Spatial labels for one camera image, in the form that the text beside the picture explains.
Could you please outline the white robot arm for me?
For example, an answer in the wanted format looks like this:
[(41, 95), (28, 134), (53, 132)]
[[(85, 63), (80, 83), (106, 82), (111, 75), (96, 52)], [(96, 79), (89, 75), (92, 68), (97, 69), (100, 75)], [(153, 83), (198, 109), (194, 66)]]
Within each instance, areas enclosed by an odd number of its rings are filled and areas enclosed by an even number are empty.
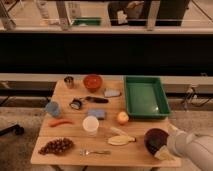
[(201, 171), (213, 171), (213, 128), (185, 132), (170, 126), (167, 148), (177, 157), (190, 159)]

